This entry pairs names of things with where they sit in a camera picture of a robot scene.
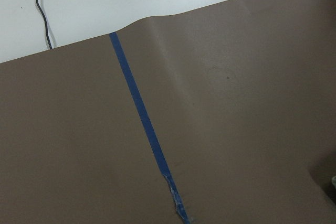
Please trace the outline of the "sage green long-sleeve shirt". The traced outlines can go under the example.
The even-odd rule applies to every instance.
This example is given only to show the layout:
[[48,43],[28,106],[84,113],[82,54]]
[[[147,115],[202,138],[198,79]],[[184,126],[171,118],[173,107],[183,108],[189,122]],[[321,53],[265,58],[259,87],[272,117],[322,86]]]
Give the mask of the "sage green long-sleeve shirt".
[[331,178],[331,184],[332,184],[332,186],[333,186],[334,188],[336,188],[336,176],[333,176],[333,177]]

